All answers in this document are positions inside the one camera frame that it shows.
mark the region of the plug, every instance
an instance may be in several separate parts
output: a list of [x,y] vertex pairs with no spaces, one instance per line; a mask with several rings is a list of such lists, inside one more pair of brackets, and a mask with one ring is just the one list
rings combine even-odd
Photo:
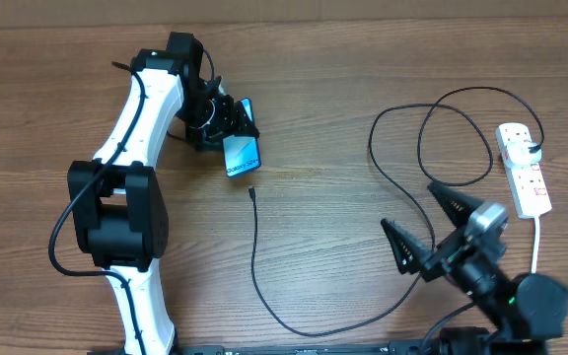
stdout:
[[537,143],[529,140],[508,142],[502,155],[503,164],[508,168],[521,168],[538,164],[542,159],[542,149],[532,153],[532,148],[537,145]]
[[255,202],[255,188],[253,188],[253,185],[248,186],[248,196],[251,198],[251,201]]

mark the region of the white cable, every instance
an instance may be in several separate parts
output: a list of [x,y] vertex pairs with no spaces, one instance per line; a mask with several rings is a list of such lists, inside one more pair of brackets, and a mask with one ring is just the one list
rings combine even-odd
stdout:
[[532,253],[532,273],[536,273],[536,266],[538,264],[538,246],[540,245],[540,216],[533,217],[534,232],[533,232],[533,253]]

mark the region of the white power strip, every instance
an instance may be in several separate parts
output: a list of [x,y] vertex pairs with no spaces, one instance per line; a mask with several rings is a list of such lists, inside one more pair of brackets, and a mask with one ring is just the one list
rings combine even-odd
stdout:
[[538,163],[513,167],[505,164],[510,161],[510,152],[508,151],[510,143],[532,142],[530,130],[527,126],[520,123],[504,123],[497,128],[496,135],[501,158],[505,166],[505,173],[510,183],[514,205],[517,208],[517,214],[519,218],[533,218],[535,222],[531,271],[536,272],[538,246],[540,243],[540,223],[538,218],[551,210],[547,185],[544,182]]

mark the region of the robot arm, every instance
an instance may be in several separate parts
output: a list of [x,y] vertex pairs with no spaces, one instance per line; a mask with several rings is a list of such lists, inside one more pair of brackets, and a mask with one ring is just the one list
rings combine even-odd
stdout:
[[[209,82],[199,78],[202,55],[202,44],[190,34],[172,33],[166,50],[140,50],[130,70],[141,79],[145,100],[123,151],[106,166],[140,105],[141,88],[135,77],[105,145],[92,162],[77,161],[69,169],[70,197],[77,201],[72,213],[79,248],[92,255],[95,266],[127,280],[132,294],[131,304],[121,281],[107,277],[125,331],[124,348],[117,354],[165,355],[178,351],[177,332],[166,311],[159,272],[169,220],[155,175],[171,121],[176,115],[185,123],[186,143],[197,150],[222,149],[223,139],[231,135],[257,138],[259,134],[243,104],[234,103],[219,89],[220,77]],[[98,178],[95,174],[100,168],[105,173],[94,188],[84,190],[88,182]],[[125,194],[126,205],[101,200],[113,194]]]
[[568,289],[545,275],[521,274],[510,279],[498,263],[505,253],[501,234],[507,227],[504,206],[482,201],[432,182],[429,190],[456,226],[435,251],[396,223],[383,220],[400,273],[419,272],[424,281],[452,279],[497,327],[444,328],[429,344],[391,343],[396,355],[547,354],[546,340],[561,337],[568,312]]

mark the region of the phone screen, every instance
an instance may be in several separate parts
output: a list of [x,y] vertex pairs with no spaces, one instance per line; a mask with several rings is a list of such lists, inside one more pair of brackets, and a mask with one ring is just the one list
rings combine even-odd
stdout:
[[[251,100],[242,99],[248,118],[253,121]],[[253,137],[229,136],[223,139],[225,150],[225,168],[228,177],[237,177],[256,170],[262,165],[257,139]]]

